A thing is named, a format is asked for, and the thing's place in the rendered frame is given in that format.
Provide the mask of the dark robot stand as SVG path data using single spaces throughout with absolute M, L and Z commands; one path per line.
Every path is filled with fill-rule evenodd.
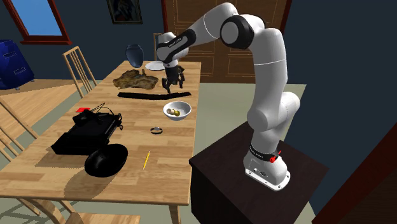
M 190 159 L 191 209 L 200 224 L 294 224 L 328 171 L 280 142 L 291 179 L 275 192 L 245 173 L 252 135 L 243 123 Z

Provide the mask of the white plate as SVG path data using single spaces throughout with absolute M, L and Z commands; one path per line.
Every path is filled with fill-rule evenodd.
M 151 71 L 162 71 L 165 69 L 164 63 L 162 61 L 152 61 L 145 65 L 146 69 Z

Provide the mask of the dark blue vase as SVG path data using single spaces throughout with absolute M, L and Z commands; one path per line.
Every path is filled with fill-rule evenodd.
M 144 52 L 138 44 L 128 45 L 125 54 L 132 67 L 139 68 L 142 66 L 144 61 Z

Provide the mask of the black bowl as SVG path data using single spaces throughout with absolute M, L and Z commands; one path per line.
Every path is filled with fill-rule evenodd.
M 128 149 L 122 144 L 109 144 L 96 150 L 85 161 L 85 172 L 98 178 L 115 175 L 125 165 Z

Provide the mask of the white bowl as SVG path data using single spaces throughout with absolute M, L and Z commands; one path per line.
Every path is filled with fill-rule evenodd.
M 168 109 L 174 109 L 175 111 L 179 111 L 180 115 L 179 116 L 170 115 L 167 113 Z M 187 102 L 184 102 L 184 101 L 172 101 L 172 102 L 167 103 L 163 107 L 164 114 L 168 118 L 170 118 L 171 120 L 174 120 L 174 121 L 183 120 L 191 113 L 191 111 L 192 111 L 192 107 Z

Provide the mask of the blue filing cabinet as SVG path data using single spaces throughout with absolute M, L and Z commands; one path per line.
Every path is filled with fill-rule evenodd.
M 0 39 L 0 90 L 18 90 L 30 81 L 34 73 L 19 47 L 10 39 Z

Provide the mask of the brown wooden door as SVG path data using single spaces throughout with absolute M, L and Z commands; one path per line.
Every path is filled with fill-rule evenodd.
M 215 6 L 232 3 L 239 14 L 262 18 L 266 27 L 283 31 L 292 0 L 160 0 L 165 32 L 179 35 Z M 249 50 L 226 47 L 220 40 L 194 46 L 182 62 L 200 62 L 204 83 L 254 83 L 253 57 Z

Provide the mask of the light wooden table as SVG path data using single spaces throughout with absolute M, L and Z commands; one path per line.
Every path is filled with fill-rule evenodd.
M 122 62 L 0 170 L 0 198 L 25 199 L 41 210 L 46 209 L 48 200 L 165 205 L 172 224 L 181 224 L 179 207 L 190 201 L 192 169 L 188 161 L 195 142 L 201 64 L 183 62 L 182 66 L 186 78 L 183 90 L 191 93 L 184 101 L 192 107 L 185 119 L 168 118 L 163 112 L 165 101 L 118 97 L 113 80 L 131 68 Z M 84 156 L 58 155 L 51 145 L 73 126 L 77 108 L 102 103 L 122 115 L 123 130 L 116 129 L 110 141 L 124 145 L 129 154 L 117 174 L 95 178 L 85 172 Z

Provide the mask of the long black strip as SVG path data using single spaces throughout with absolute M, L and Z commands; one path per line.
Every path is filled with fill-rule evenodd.
M 129 99 L 144 99 L 144 100 L 168 100 L 178 97 L 190 96 L 190 92 L 174 92 L 171 94 L 144 94 L 132 92 L 119 92 L 118 97 Z

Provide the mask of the dark framed wall picture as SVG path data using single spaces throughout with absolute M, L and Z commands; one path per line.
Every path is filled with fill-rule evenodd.
M 139 0 L 106 0 L 113 24 L 142 24 Z

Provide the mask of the brown crumpled cloth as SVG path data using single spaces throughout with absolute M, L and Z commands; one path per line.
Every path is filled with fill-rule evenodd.
M 151 90 L 155 88 L 157 82 L 157 77 L 148 76 L 143 69 L 142 73 L 136 69 L 126 71 L 119 78 L 113 80 L 114 86 L 118 87 L 119 89 L 143 88 L 146 90 Z

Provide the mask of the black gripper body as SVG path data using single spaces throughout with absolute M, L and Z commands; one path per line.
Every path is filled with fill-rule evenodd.
M 175 67 L 166 67 L 165 72 L 169 83 L 177 83 L 183 81 L 183 68 L 179 65 Z

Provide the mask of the black flat box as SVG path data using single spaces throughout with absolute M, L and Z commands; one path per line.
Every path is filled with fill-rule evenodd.
M 58 155 L 90 155 L 109 143 L 109 138 L 116 128 L 109 129 L 91 125 L 77 127 L 74 124 L 68 132 L 63 133 L 51 145 L 51 148 Z

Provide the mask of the red-framed window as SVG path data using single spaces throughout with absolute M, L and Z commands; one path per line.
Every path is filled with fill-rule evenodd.
M 2 0 L 23 45 L 71 45 L 54 0 Z

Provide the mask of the dark red wooden panel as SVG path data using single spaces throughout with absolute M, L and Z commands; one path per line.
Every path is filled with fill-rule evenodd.
M 312 224 L 397 224 L 397 123 Z

